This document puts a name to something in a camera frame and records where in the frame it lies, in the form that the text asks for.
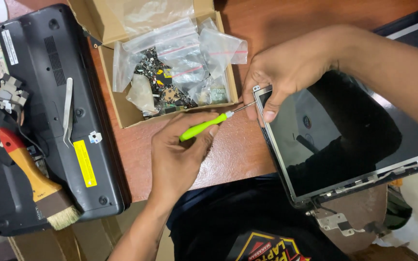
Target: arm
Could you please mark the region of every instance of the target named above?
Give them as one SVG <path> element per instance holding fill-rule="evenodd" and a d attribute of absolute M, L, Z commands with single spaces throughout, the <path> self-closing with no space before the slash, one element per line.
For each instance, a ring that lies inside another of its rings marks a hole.
<path fill-rule="evenodd" d="M 288 95 L 311 86 L 330 69 L 353 75 L 418 122 L 418 48 L 352 26 L 326 27 L 256 55 L 243 100 L 253 101 L 255 85 L 272 84 L 263 115 L 271 122 Z M 253 107 L 247 113 L 256 118 Z"/>
<path fill-rule="evenodd" d="M 189 127 L 210 121 L 218 113 L 180 113 L 151 142 L 152 188 L 143 211 L 125 232 L 108 261 L 155 260 L 165 223 L 177 200 L 194 183 L 217 134 L 217 125 L 200 133 L 193 145 L 183 147 L 178 137 Z"/>

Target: brush bristles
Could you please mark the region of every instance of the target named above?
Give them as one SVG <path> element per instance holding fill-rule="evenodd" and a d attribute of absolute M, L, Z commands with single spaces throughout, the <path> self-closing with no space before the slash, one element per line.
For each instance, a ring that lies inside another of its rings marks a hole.
<path fill-rule="evenodd" d="M 70 206 L 63 211 L 48 217 L 48 222 L 55 230 L 61 230 L 62 228 L 66 228 L 77 222 L 79 218 L 80 214 L 78 210 L 74 206 Z"/>

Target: person's right hand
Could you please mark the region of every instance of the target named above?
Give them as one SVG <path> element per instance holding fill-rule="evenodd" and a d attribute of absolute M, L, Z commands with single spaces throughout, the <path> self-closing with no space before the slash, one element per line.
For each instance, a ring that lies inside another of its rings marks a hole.
<path fill-rule="evenodd" d="M 254 56 L 243 84 L 244 104 L 254 101 L 254 86 L 272 85 L 272 96 L 267 100 L 262 116 L 267 123 L 273 121 L 285 98 L 311 86 L 329 69 L 339 67 L 336 59 L 340 50 L 339 37 L 349 33 L 344 30 L 353 29 L 350 26 L 325 27 Z M 246 108 L 246 112 L 249 119 L 257 118 L 255 106 Z"/>

